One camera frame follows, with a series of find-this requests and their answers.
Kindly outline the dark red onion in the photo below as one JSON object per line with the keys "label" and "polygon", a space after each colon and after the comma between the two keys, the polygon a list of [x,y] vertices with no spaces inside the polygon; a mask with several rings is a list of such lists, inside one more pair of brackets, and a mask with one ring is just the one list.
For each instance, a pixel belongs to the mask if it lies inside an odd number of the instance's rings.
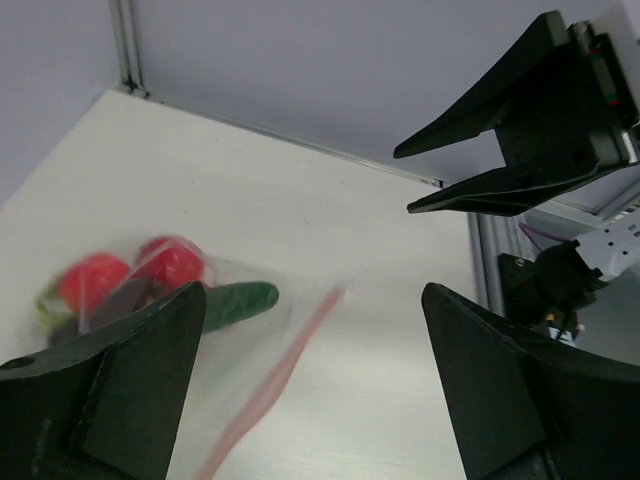
{"label": "dark red onion", "polygon": [[92,313],[72,316],[64,320],[61,326],[55,326],[47,336],[47,346],[61,345],[102,328],[154,303],[164,295],[164,288],[152,280],[130,279],[103,300]]}

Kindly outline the clear pink-dotted zip bag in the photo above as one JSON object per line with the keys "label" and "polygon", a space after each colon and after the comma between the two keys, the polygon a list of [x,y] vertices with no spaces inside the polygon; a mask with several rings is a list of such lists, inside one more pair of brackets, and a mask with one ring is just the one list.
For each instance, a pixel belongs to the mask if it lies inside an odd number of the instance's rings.
{"label": "clear pink-dotted zip bag", "polygon": [[184,238],[159,236],[132,262],[106,252],[75,262],[37,297],[36,307],[49,343],[57,345],[190,282],[204,290],[202,331],[167,477],[211,479],[279,399],[345,287],[209,257]]}

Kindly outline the red pomegranate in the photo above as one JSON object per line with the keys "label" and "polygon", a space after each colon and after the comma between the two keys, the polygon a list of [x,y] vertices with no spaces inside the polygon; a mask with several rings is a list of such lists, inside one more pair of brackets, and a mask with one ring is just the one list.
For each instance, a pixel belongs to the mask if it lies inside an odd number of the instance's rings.
{"label": "red pomegranate", "polygon": [[167,291],[173,291],[203,279],[204,254],[183,237],[156,236],[140,247],[133,270],[137,276],[149,278]]}

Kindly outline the red apple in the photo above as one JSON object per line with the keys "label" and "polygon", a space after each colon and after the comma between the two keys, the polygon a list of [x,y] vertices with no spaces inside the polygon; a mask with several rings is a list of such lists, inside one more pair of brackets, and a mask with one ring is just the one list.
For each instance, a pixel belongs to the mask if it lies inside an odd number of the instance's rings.
{"label": "red apple", "polygon": [[72,313],[88,316],[130,274],[131,267],[108,252],[84,257],[59,279],[58,292]]}

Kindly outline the green cucumber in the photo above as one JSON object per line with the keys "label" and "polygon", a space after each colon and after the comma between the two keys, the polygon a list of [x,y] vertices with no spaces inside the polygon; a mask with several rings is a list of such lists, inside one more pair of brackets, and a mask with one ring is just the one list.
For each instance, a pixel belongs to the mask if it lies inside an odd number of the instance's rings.
{"label": "green cucumber", "polygon": [[203,332],[215,332],[260,315],[273,308],[278,300],[279,290],[269,282],[239,282],[208,288]]}

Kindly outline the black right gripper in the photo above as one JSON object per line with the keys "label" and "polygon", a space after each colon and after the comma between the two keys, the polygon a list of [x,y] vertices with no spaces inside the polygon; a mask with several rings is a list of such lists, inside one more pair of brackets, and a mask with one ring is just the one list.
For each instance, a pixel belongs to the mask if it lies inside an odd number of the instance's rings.
{"label": "black right gripper", "polygon": [[639,102],[612,35],[560,12],[539,15],[466,93],[394,148],[395,159],[493,130],[508,167],[407,205],[410,214],[516,216],[631,164],[623,135]]}

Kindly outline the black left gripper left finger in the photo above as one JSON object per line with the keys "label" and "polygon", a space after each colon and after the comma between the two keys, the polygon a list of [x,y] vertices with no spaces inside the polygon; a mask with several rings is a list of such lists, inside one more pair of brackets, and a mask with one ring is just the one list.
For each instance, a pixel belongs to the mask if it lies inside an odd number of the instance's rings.
{"label": "black left gripper left finger", "polygon": [[1,367],[4,479],[166,477],[200,342],[192,283]]}

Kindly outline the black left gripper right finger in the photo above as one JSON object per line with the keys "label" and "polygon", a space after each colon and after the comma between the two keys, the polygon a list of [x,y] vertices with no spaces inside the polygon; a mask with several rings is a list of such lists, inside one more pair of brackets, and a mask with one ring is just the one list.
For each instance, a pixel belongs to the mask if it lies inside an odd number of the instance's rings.
{"label": "black left gripper right finger", "polygon": [[421,301],[467,478],[638,478],[638,367],[544,337],[441,284],[427,284]]}

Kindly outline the white green leek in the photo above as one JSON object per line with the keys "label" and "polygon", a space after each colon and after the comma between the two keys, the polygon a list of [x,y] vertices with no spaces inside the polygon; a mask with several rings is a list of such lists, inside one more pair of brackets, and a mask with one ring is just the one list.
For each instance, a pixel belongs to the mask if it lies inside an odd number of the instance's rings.
{"label": "white green leek", "polygon": [[59,293],[59,285],[50,283],[37,296],[35,307],[39,322],[46,330],[52,330],[69,321],[73,315]]}

